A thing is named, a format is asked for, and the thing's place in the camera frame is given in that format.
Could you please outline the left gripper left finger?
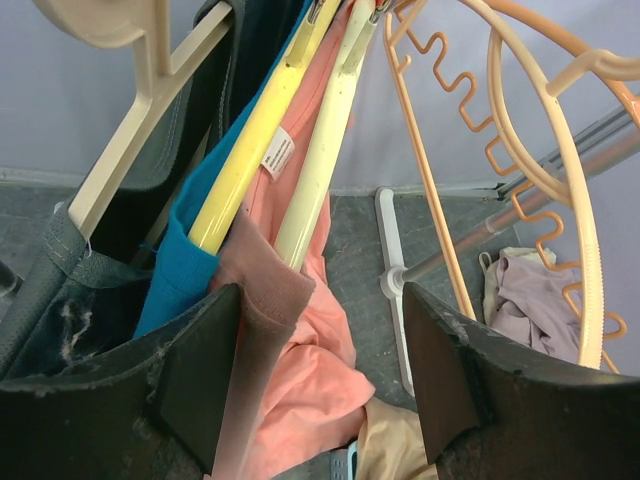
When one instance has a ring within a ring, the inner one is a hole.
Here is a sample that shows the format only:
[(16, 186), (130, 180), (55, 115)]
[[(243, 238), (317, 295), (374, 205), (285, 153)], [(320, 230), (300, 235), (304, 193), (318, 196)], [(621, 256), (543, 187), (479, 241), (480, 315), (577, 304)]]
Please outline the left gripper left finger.
[(211, 472), (240, 292), (55, 376), (1, 383), (4, 479), (200, 479)]

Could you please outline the beige t shirt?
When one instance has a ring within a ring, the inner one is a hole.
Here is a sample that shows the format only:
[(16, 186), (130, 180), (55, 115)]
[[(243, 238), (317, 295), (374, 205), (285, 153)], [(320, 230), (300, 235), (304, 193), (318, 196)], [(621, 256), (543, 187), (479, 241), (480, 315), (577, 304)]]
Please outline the beige t shirt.
[(356, 479), (438, 479), (426, 458), (418, 415), (372, 398), (357, 439)]

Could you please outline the pink t shirt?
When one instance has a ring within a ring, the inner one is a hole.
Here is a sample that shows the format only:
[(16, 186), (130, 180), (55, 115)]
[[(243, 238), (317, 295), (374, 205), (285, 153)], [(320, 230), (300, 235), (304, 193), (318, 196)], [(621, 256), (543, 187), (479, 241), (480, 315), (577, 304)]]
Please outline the pink t shirt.
[(334, 164), (338, 149), (312, 149), (340, 145), (348, 118), (327, 114), (326, 90), (372, 10), (369, 1), (338, 10), (276, 131), (288, 158), (275, 172), (257, 172), (222, 249), (212, 284), (241, 287), (242, 319), (215, 479), (270, 479), (342, 446), (373, 395), (327, 282), (329, 198), (301, 197), (329, 184), (314, 169)]

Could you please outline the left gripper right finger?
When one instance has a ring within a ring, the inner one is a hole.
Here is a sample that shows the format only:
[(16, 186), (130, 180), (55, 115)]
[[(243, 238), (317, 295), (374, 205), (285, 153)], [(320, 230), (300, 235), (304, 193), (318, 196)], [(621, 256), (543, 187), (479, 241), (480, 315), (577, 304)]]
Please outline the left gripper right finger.
[(639, 381), (525, 347), (417, 284), (404, 324), (426, 456), (443, 479), (635, 479)]

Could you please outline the cream plastic hanger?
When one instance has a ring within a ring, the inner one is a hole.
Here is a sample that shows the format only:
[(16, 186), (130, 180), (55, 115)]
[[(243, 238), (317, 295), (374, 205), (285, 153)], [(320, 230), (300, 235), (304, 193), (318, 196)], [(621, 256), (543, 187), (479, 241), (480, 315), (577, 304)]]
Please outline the cream plastic hanger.
[(378, 20), (390, 3), (354, 3), (328, 79), (309, 147), (274, 249), (300, 270), (336, 166), (351, 113), (362, 64)]

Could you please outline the orange plastic hanger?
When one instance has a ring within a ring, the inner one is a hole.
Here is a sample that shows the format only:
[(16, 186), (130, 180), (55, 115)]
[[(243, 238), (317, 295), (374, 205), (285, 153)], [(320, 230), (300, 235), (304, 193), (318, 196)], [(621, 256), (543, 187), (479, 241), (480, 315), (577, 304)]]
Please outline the orange plastic hanger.
[[(553, 23), (593, 49), (622, 57), (639, 54), (639, 5), (635, 1), (519, 1), (509, 22), (548, 78), (571, 56), (539, 32)], [(410, 99), (437, 181), (495, 180), (484, 154), (495, 136), (472, 126), (489, 115), (486, 82), (488, 24), (458, 1), (430, 1), (414, 30), (420, 40), (443, 32), (449, 54), (439, 75), (436, 52), (415, 54), (406, 79)], [(542, 159), (557, 146), (548, 118), (527, 75), (511, 53), (503, 59), (504, 93), (512, 124), (524, 146)], [(631, 156), (588, 183), (602, 253), (606, 305), (627, 322), (627, 335), (607, 345), (625, 374), (639, 371), (639, 159)]]

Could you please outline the pale peach plastic hanger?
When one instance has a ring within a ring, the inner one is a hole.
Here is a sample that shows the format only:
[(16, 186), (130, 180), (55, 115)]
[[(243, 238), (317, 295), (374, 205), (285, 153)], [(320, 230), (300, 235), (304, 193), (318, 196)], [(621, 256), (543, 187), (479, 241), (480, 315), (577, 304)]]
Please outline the pale peach plastic hanger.
[[(638, 79), (639, 60), (591, 48), (554, 22), (511, 1), (470, 1), (467, 5), (491, 27), (487, 53), (488, 99), (499, 140), (525, 174), (528, 185), (538, 187), (575, 215), (580, 259), (569, 266), (580, 269), (581, 280), (566, 286), (562, 294), (566, 301), (572, 299), (574, 291), (582, 294), (582, 304), (572, 308), (582, 323), (578, 362), (593, 368), (606, 365), (611, 372), (616, 372), (618, 369), (603, 343), (625, 335), (627, 326), (619, 315), (604, 309), (601, 255), (587, 180), (558, 98), (585, 74), (593, 73), (618, 98), (632, 119), (637, 120), (639, 100), (625, 84)], [(572, 61), (553, 79), (548, 79), (524, 42), (507, 24), (508, 17), (522, 21), (552, 40), (572, 55)], [(509, 47), (523, 67), (549, 119), (566, 172), (563, 180), (552, 177), (538, 165), (511, 122), (502, 85), (504, 46)]]

